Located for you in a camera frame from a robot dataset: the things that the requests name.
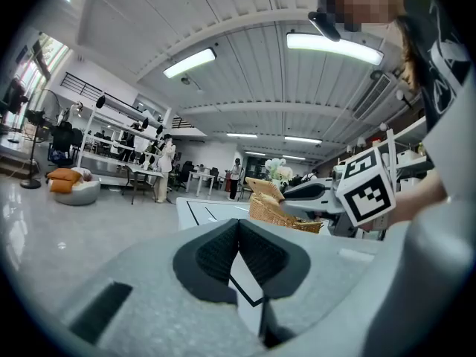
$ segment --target white ceiling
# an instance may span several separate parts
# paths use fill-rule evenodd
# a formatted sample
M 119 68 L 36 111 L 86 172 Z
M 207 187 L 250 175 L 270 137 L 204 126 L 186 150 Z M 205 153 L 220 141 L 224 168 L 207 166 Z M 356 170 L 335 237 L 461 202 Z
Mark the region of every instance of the white ceiling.
M 208 136 L 253 132 L 244 150 L 291 154 L 313 161 L 369 135 L 382 115 L 352 119 L 370 85 L 370 64 L 316 51 L 289 50 L 286 33 L 316 33 L 306 17 L 317 0 L 46 0 L 33 24 L 169 106 Z M 393 26 L 366 26 L 345 39 L 380 49 L 379 69 L 400 63 Z M 163 70 L 204 48 L 216 60 L 168 79 Z M 383 116 L 402 108 L 382 100 Z M 284 135 L 325 140 L 321 147 L 283 141 Z

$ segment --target air conditioning duct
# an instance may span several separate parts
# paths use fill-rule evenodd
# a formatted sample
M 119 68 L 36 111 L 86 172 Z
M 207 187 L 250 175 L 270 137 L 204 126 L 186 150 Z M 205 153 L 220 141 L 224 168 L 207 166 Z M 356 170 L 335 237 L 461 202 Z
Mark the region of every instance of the air conditioning duct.
M 396 78 L 382 73 L 380 78 L 374 80 L 353 108 L 353 117 L 356 120 L 364 120 L 387 97 L 395 87 Z

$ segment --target black and white marker cube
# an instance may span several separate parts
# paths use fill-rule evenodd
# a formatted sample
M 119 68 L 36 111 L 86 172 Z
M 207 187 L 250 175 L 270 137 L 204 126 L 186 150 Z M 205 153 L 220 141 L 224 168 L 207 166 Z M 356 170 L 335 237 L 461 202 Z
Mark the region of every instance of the black and white marker cube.
M 354 226 L 369 222 L 395 207 L 389 174 L 378 148 L 358 154 L 346 163 L 336 196 Z

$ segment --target railing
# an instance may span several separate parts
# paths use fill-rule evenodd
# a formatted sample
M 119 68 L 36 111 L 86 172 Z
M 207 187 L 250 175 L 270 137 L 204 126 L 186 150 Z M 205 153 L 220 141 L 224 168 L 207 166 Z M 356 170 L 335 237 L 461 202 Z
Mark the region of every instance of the railing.
M 130 104 L 124 102 L 123 100 L 120 100 L 108 93 L 103 93 L 103 91 L 99 88 L 97 88 L 96 86 L 93 86 L 91 83 L 87 83 L 86 81 L 76 77 L 75 75 L 73 74 L 70 74 L 68 72 L 66 72 L 66 75 L 65 77 L 63 78 L 62 82 L 61 82 L 61 86 L 63 87 L 66 87 L 67 89 L 71 90 L 71 91 L 74 91 L 76 93 L 78 93 L 79 95 L 82 95 L 84 97 L 87 97 L 91 100 L 93 100 L 94 102 L 96 102 L 103 94 L 104 95 L 107 95 L 108 97 L 116 100 L 117 102 L 121 102 L 122 104 L 128 106 L 129 108 L 131 109 L 134 109 L 135 111 L 137 112 L 141 112 L 140 110 L 136 109 L 135 107 L 131 106 Z M 120 110 L 117 110 L 115 107 L 111 107 L 109 105 L 106 104 L 106 106 L 108 106 L 110 109 L 113 109 L 117 112 L 120 112 L 122 113 Z
M 172 128 L 195 128 L 190 123 L 188 123 L 185 119 L 176 116 L 172 119 Z

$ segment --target gray floor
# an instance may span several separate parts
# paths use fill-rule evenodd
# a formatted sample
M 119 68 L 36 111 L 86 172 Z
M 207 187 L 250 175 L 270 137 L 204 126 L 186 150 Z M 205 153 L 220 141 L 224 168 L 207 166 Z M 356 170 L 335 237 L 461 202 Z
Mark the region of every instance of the gray floor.
M 43 186 L 25 190 L 14 178 L 0 176 L 1 235 L 7 255 L 25 288 L 49 312 L 55 313 L 72 290 L 101 265 L 134 243 L 178 231 L 175 205 L 156 204 L 151 192 L 138 194 L 101 189 L 99 199 L 84 207 L 55 202 Z M 190 192 L 170 192 L 196 198 Z M 228 193 L 202 188 L 199 198 L 224 200 Z

